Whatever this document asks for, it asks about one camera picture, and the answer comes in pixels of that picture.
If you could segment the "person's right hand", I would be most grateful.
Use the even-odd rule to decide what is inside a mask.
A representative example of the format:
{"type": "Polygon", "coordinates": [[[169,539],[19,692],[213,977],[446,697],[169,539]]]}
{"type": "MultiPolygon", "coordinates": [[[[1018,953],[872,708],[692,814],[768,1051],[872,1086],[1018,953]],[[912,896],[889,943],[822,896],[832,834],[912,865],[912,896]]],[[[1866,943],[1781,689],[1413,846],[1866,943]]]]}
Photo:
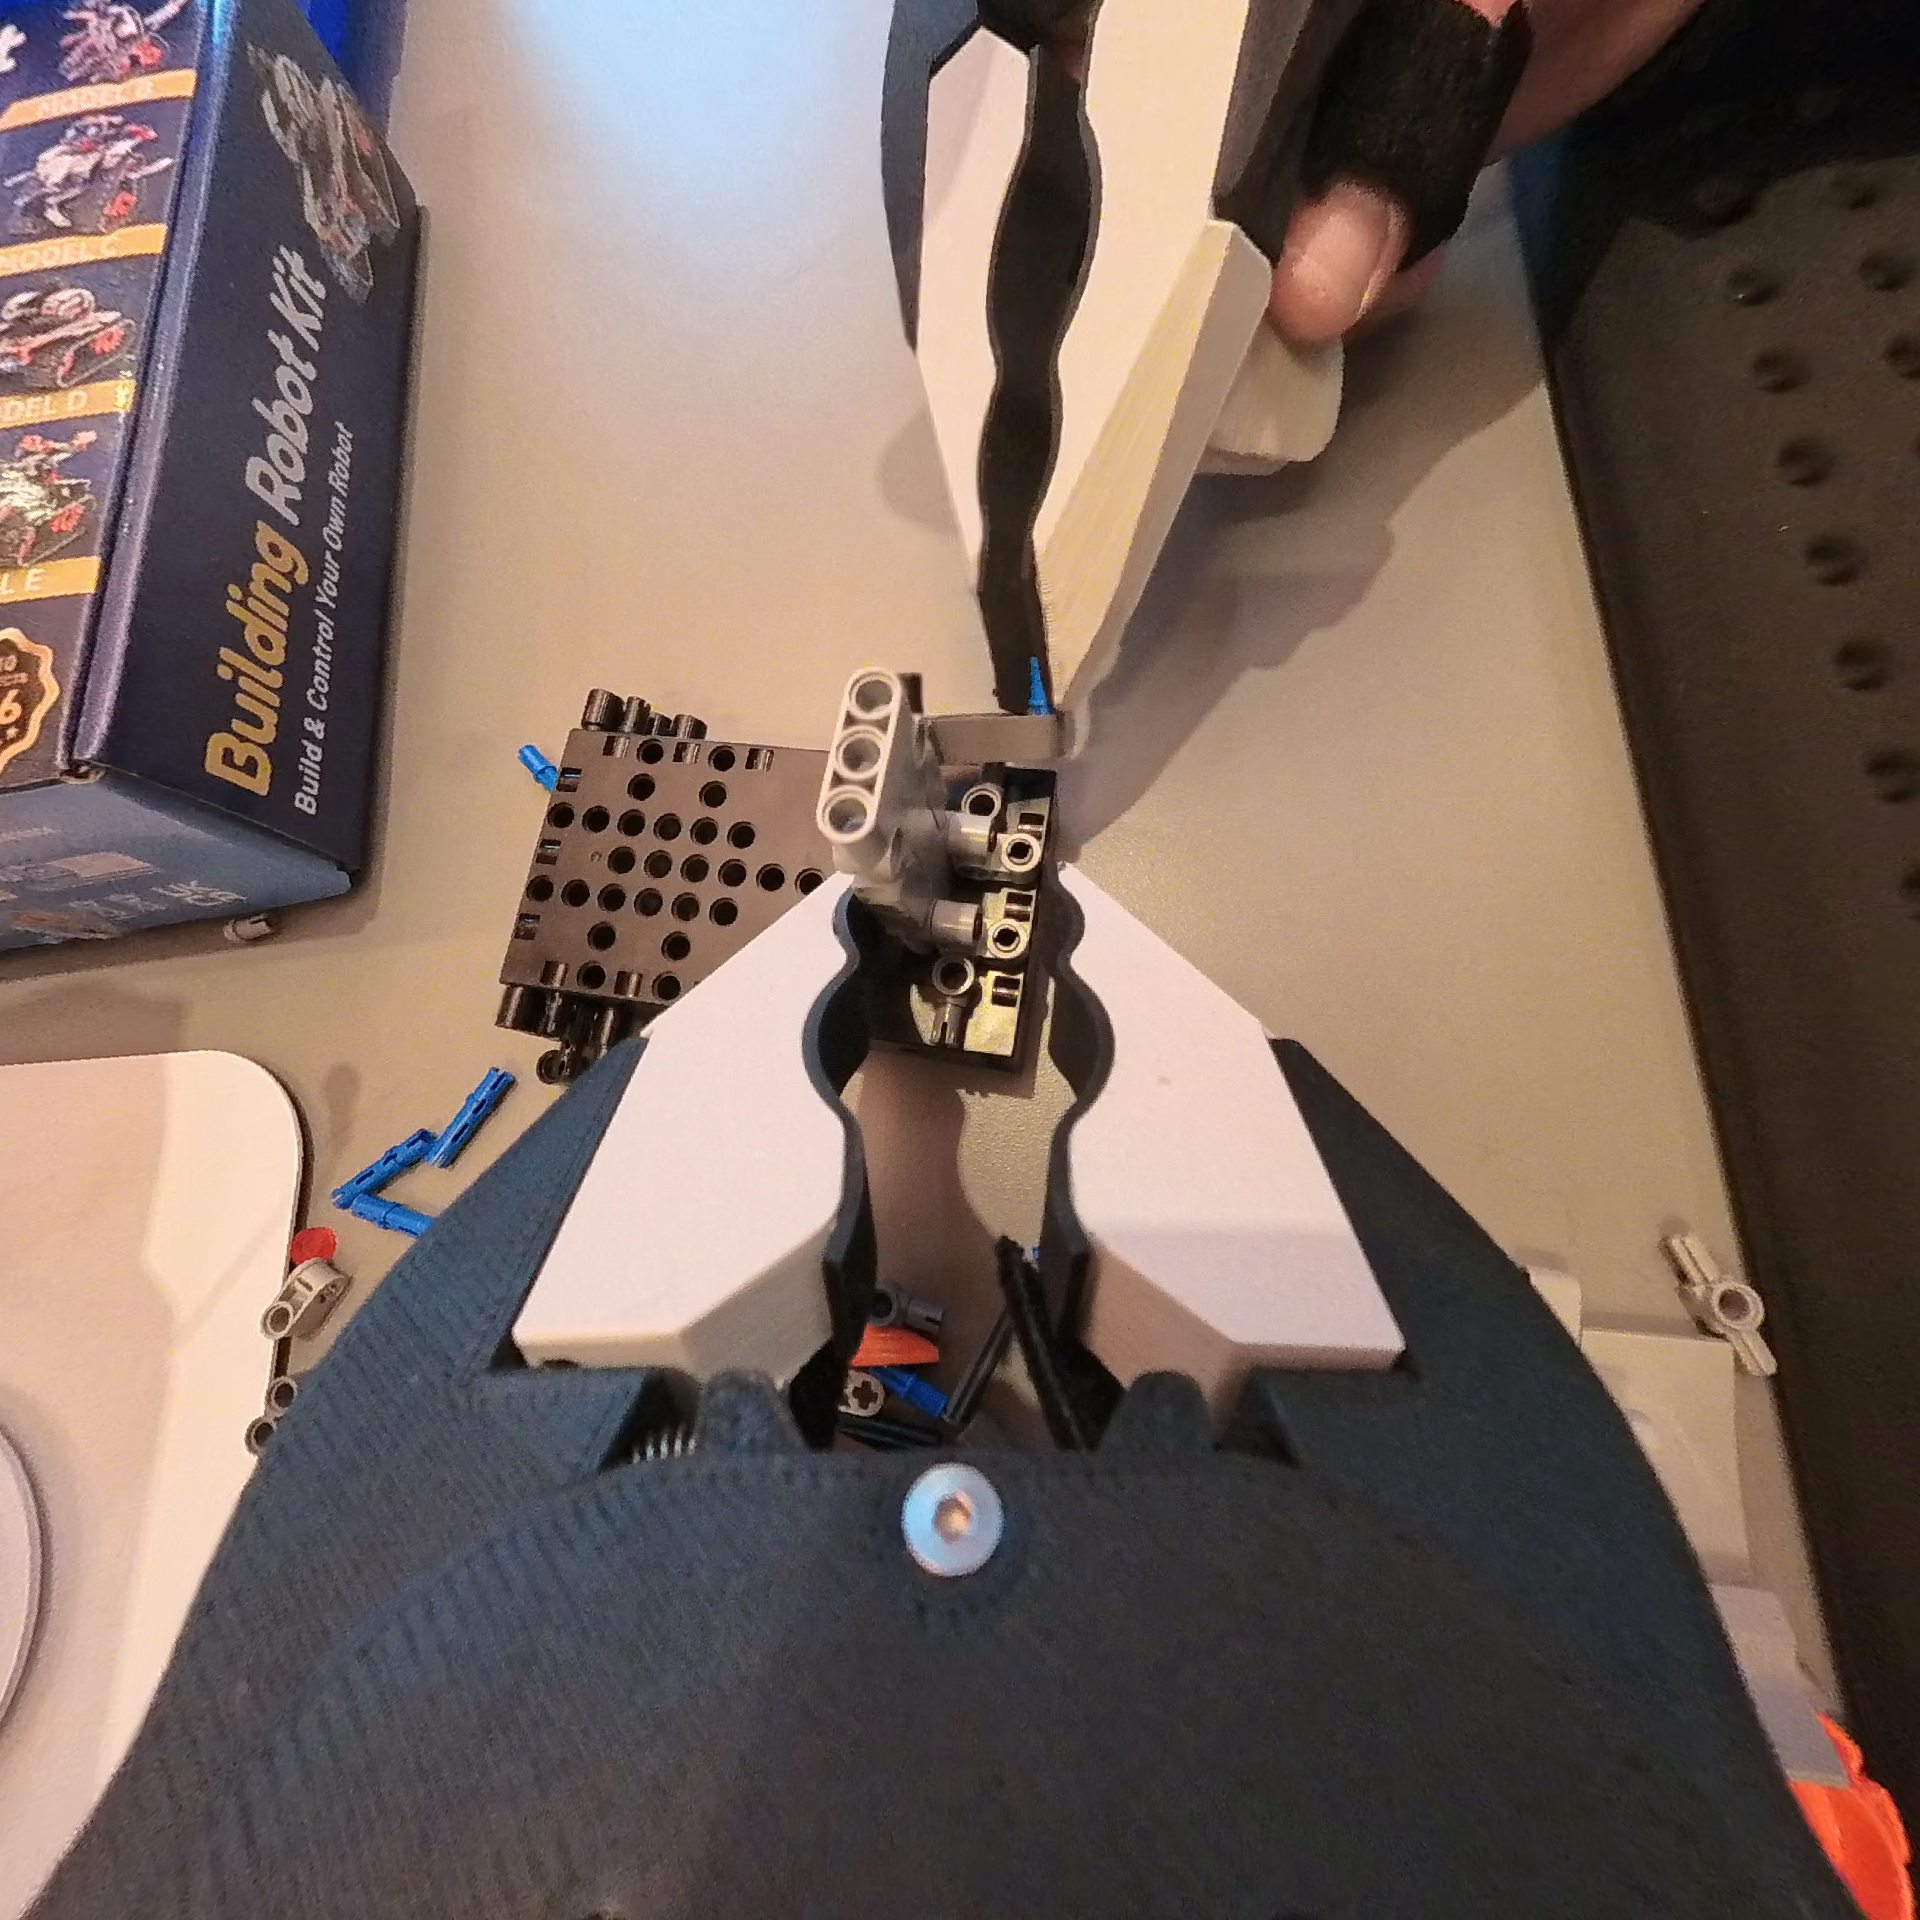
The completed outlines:
{"type": "MultiPolygon", "coordinates": [[[[1638,77],[1690,18],[1694,0],[1543,0],[1525,2],[1532,53],[1481,144],[1481,164],[1562,131],[1638,77]]],[[[1438,264],[1409,268],[1409,211],[1379,184],[1342,178],[1290,220],[1274,268],[1268,323],[1296,342],[1332,342],[1418,299],[1438,264]]]]}

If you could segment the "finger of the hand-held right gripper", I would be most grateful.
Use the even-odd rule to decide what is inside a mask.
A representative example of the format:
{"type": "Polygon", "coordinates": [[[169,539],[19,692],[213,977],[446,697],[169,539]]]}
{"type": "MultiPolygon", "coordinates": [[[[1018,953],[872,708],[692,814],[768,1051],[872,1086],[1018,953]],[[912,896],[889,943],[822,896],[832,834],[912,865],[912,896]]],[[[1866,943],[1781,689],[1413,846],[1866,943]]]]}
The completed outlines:
{"type": "Polygon", "coordinates": [[[1113,0],[1089,26],[1095,228],[1034,511],[1053,708],[1102,682],[1263,307],[1268,264],[1212,211],[1251,14],[1113,0]]]}
{"type": "Polygon", "coordinates": [[[931,77],[916,365],[972,562],[994,697],[1049,697],[1041,511],[1067,450],[1061,346],[1089,268],[1082,83],[978,29],[931,77]]]}

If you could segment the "grey beam and connector assembly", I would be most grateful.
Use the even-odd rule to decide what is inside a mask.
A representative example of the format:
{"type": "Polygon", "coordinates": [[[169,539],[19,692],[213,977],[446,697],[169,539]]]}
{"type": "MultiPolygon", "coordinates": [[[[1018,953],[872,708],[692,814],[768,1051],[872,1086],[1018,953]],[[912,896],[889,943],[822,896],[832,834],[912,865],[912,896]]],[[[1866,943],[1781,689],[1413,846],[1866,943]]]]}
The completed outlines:
{"type": "Polygon", "coordinates": [[[916,686],[856,670],[818,800],[818,829],[857,906],[931,962],[931,989],[1000,989],[1023,973],[1053,834],[1053,772],[942,750],[916,686]]]}

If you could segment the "grey cross axle connector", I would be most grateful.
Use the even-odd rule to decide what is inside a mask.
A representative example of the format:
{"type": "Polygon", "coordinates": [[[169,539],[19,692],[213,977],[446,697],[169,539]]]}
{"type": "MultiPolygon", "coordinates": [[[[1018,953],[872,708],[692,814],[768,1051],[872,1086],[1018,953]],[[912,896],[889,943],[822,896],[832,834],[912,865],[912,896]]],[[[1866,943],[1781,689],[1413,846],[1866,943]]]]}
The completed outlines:
{"type": "Polygon", "coordinates": [[[1744,1374],[1773,1378],[1775,1354],[1762,1336],[1761,1290],[1722,1269],[1694,1234],[1662,1234],[1662,1255],[1690,1318],[1735,1349],[1744,1374]]]}

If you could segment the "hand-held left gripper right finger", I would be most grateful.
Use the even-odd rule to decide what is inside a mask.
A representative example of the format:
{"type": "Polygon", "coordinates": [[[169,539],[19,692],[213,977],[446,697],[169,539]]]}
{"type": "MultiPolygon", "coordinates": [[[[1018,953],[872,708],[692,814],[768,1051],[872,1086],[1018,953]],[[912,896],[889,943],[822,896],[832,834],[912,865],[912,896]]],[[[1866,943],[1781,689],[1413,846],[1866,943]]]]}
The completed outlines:
{"type": "Polygon", "coordinates": [[[1049,1196],[1087,1250],[1076,1336],[1109,1374],[1389,1369],[1406,1330],[1251,1010],[1082,871],[1053,1035],[1089,1067],[1049,1196]]]}

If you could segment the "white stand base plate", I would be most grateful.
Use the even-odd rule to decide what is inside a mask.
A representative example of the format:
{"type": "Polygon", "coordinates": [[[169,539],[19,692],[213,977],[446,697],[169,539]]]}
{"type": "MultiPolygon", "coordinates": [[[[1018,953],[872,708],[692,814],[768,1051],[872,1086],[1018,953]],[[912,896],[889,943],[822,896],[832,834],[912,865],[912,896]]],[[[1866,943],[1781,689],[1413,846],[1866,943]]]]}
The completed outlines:
{"type": "Polygon", "coordinates": [[[254,1473],[295,1230],[293,1095],[237,1051],[0,1072],[4,1424],[52,1556],[33,1712],[108,1771],[254,1473]]]}

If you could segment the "pile of building pieces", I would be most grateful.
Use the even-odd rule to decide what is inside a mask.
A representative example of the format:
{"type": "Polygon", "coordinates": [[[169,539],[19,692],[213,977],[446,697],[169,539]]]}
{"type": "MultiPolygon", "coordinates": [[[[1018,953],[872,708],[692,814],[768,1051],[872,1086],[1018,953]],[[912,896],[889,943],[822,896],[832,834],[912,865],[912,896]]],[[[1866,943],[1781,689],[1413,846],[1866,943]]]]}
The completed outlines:
{"type": "Polygon", "coordinates": [[[963,1458],[979,1568],[906,1548],[912,1445],[765,1387],[503,1359],[533,1227],[639,1060],[404,1255],[230,1543],[237,1783],[190,1914],[1912,1914],[1906,1835],[1761,1709],[1657,1486],[1487,1238],[1277,1047],[1413,1354],[1082,1402],[963,1458]]]}

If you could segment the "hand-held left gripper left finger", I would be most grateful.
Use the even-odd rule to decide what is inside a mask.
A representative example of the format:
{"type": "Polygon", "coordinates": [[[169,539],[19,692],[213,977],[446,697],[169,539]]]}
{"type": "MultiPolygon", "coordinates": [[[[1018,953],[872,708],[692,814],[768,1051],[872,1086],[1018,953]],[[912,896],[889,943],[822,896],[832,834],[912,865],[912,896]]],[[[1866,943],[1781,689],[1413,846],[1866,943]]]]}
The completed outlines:
{"type": "Polygon", "coordinates": [[[808,1071],[848,962],[825,879],[660,1015],[515,1313],[530,1361],[797,1374],[827,1341],[840,1108],[808,1071]]]}

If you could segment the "blue robot kit box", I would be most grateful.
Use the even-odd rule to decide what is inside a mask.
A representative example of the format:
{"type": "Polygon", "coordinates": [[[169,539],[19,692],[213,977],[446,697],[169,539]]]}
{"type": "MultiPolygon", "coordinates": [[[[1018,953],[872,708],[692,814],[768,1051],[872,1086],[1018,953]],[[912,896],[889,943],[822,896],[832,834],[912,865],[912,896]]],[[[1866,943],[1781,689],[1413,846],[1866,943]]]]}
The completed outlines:
{"type": "Polygon", "coordinates": [[[419,199],[301,2],[4,2],[0,943],[369,861],[419,199]]]}

